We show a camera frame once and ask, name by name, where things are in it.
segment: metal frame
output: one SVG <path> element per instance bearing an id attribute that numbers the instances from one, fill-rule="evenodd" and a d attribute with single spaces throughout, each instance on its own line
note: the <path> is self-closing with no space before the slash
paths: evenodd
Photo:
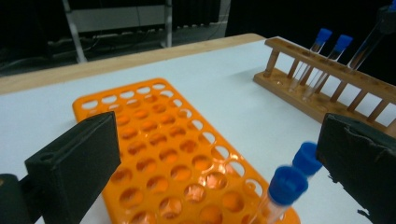
<path id="1" fill-rule="evenodd" d="M 64 13 L 76 47 L 78 63 L 87 62 L 79 32 L 165 24 L 164 48 L 172 47 L 172 0 L 163 6 L 113 7 L 72 10 L 68 0 L 62 0 Z"/>

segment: white table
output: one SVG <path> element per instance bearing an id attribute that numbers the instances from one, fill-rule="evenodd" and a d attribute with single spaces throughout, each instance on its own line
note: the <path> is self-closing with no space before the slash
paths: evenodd
<path id="1" fill-rule="evenodd" d="M 0 95 L 0 173 L 12 173 L 19 179 L 23 178 L 27 174 L 24 160 L 76 124 L 71 105 L 79 96 L 163 77 L 265 179 L 270 180 L 277 166 L 291 162 L 303 141 L 318 141 L 320 123 L 253 82 L 253 76 L 264 69 L 271 51 L 264 46 L 262 38 L 253 36 L 248 41 L 241 38 L 234 37 L 238 43 L 213 51 L 208 50 L 216 49 L 212 48 L 215 43 L 222 45 L 230 38 L 180 47 L 177 50 L 202 48 L 198 50 L 202 52 L 183 53 L 183 57 L 178 55 L 178 58 L 112 72 L 105 70 L 102 75 L 72 80 L 64 78 L 64 81 L 56 80 L 54 84 L 44 86 L 36 83 L 35 88 L 35 85 L 27 84 L 28 89 L 22 87 L 21 91 L 15 91 L 18 88 L 14 85 L 11 92 Z M 156 52 L 159 51 L 144 53 L 140 57 Z M 290 66 L 291 59 L 281 57 L 280 66 Z M 81 65 L 68 69 L 90 74 L 87 67 L 76 66 Z M 57 76 L 57 71 L 67 73 L 68 69 L 38 72 L 32 77 L 51 72 Z M 0 86 L 1 82 L 8 82 L 10 86 L 14 83 L 13 79 L 0 79 Z M 308 191 L 293 206 L 302 223 L 371 223 L 357 213 L 361 207 L 340 184 L 334 184 L 328 174 L 322 168 L 310 180 Z M 109 222 L 103 200 L 99 197 L 83 223 Z"/>

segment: test tube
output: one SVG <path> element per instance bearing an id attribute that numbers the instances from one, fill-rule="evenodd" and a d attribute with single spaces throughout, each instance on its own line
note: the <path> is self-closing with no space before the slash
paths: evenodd
<path id="1" fill-rule="evenodd" d="M 325 29 L 325 28 L 321 28 L 310 51 L 313 53 L 320 53 L 324 44 L 326 43 L 326 41 L 329 39 L 329 37 L 331 35 L 332 35 L 332 31 Z M 300 74 L 300 71 L 303 71 L 303 73 L 300 76 L 300 78 L 297 79 L 297 75 Z M 310 73 L 311 71 L 312 71 L 311 66 L 309 66 L 306 63 L 301 63 L 300 67 L 297 69 L 297 72 L 294 73 L 294 75 L 293 75 L 292 82 L 289 87 L 289 91 L 294 91 L 294 89 L 300 83 L 300 80 L 304 79 L 304 77 L 306 77 L 307 74 Z"/>
<path id="2" fill-rule="evenodd" d="M 308 180 L 322 167 L 322 163 L 317 160 L 316 154 L 317 144 L 303 142 L 292 161 L 292 166 L 303 172 Z"/>
<path id="3" fill-rule="evenodd" d="M 249 224 L 275 223 L 307 189 L 307 179 L 299 169 L 292 166 L 278 167 L 259 204 L 258 213 Z"/>
<path id="4" fill-rule="evenodd" d="M 393 0 L 392 4 L 388 7 L 388 9 L 384 12 L 384 14 L 387 13 L 395 13 L 396 11 L 396 0 Z M 393 27 L 392 24 L 394 24 L 393 19 L 387 19 L 383 20 L 383 17 L 380 18 L 375 27 L 373 28 L 372 32 L 366 37 L 366 39 L 363 41 L 361 46 L 359 47 L 358 51 L 353 55 L 352 59 L 349 61 L 347 64 L 347 67 L 350 69 L 350 73 L 352 73 L 354 70 L 358 70 L 358 68 L 361 66 L 361 64 L 366 60 L 366 58 L 370 55 L 370 53 L 375 49 L 377 44 L 382 40 L 382 37 L 384 35 L 388 35 L 390 33 L 393 33 L 393 30 L 390 29 L 389 31 L 383 31 L 381 30 L 382 26 L 386 27 Z M 341 93 L 344 91 L 345 87 L 347 86 L 347 83 L 345 81 L 341 81 L 341 83 L 338 85 L 337 89 L 335 90 L 334 94 L 332 95 L 332 98 L 330 99 L 331 102 L 336 102 L 338 100 L 338 97 L 340 97 Z M 354 110 L 354 108 L 360 103 L 360 101 L 363 99 L 367 92 L 366 91 L 361 91 L 359 92 L 357 98 L 351 103 L 351 106 L 348 108 L 349 111 Z"/>
<path id="5" fill-rule="evenodd" d="M 341 57 L 344 50 L 349 46 L 352 40 L 353 38 L 348 35 L 340 35 L 340 37 L 338 37 L 337 43 L 335 44 L 334 48 L 328 56 L 328 60 L 326 61 L 326 63 L 338 61 L 338 59 Z M 315 91 L 320 91 L 321 87 L 323 86 L 324 82 L 327 80 L 328 77 L 329 74 L 320 70 L 317 71 L 303 94 L 303 100 L 307 101 Z"/>

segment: clear test tube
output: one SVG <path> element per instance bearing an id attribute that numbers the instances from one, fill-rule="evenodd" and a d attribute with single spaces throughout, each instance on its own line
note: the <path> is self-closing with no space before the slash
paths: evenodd
<path id="1" fill-rule="evenodd" d="M 249 224 L 277 222 L 307 189 L 308 182 L 303 172 L 292 166 L 278 167 Z"/>
<path id="2" fill-rule="evenodd" d="M 356 53 L 353 55 L 352 59 L 347 64 L 347 67 L 350 68 L 349 73 L 351 74 L 353 74 L 353 71 L 359 69 L 361 64 L 364 62 L 364 60 L 367 59 L 367 57 L 370 55 L 373 49 L 375 49 L 375 47 L 382 40 L 382 37 L 384 37 L 384 35 L 389 35 L 391 33 L 394 33 L 394 22 L 395 22 L 394 17 L 392 16 L 387 17 L 386 15 L 396 13 L 396 0 L 393 0 L 390 6 L 382 7 L 382 8 L 384 8 L 385 10 L 381 11 L 382 14 L 379 15 L 375 27 L 373 28 L 371 33 L 366 37 L 366 39 L 363 41 L 363 43 L 358 48 Z M 330 101 L 336 102 L 346 86 L 347 83 L 345 81 L 341 81 L 341 83 L 338 85 L 337 89 L 335 90 L 334 94 L 332 95 Z M 367 93 L 366 91 L 359 92 L 358 94 L 359 97 L 355 98 L 355 100 L 350 105 L 356 107 L 363 99 L 366 93 Z"/>
<path id="3" fill-rule="evenodd" d="M 312 45 L 310 51 L 313 53 L 320 53 L 324 44 L 326 43 L 326 41 L 329 39 L 329 37 L 331 35 L 332 35 L 332 31 L 325 29 L 325 28 L 321 28 L 319 30 L 318 36 L 317 36 L 314 44 Z M 299 68 L 297 69 L 297 72 L 295 72 L 293 75 L 292 82 L 289 87 L 289 91 L 294 91 L 295 88 L 297 87 L 297 85 L 300 83 L 300 80 L 302 78 L 304 78 L 309 71 L 310 71 L 310 66 L 306 63 L 301 63 Z"/>
<path id="4" fill-rule="evenodd" d="M 340 37 L 338 37 L 337 43 L 327 57 L 327 63 L 338 61 L 352 40 L 353 38 L 348 35 L 340 35 Z M 322 87 L 322 84 L 324 84 L 324 81 L 326 81 L 328 77 L 329 74 L 320 70 L 317 71 L 317 73 L 307 85 L 307 89 L 303 94 L 303 100 L 307 101 L 315 91 Z"/>

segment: black curtain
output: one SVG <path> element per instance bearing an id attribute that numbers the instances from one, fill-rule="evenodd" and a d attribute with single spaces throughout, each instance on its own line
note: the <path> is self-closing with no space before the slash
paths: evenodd
<path id="1" fill-rule="evenodd" d="M 350 35 L 352 44 L 339 62 L 347 64 L 375 26 L 380 7 L 390 0 L 232 0 L 226 36 L 255 33 L 282 36 L 310 48 L 320 28 L 333 31 L 321 54 L 328 55 L 339 35 Z M 386 35 L 360 71 L 396 85 L 396 34 Z"/>
<path id="2" fill-rule="evenodd" d="M 72 9 L 155 6 L 163 5 L 164 2 L 69 0 Z M 217 22 L 219 9 L 220 0 L 174 0 L 174 28 Z M 71 37 L 62 0 L 0 0 L 0 32 L 0 62 L 42 55 L 50 57 L 48 41 Z"/>

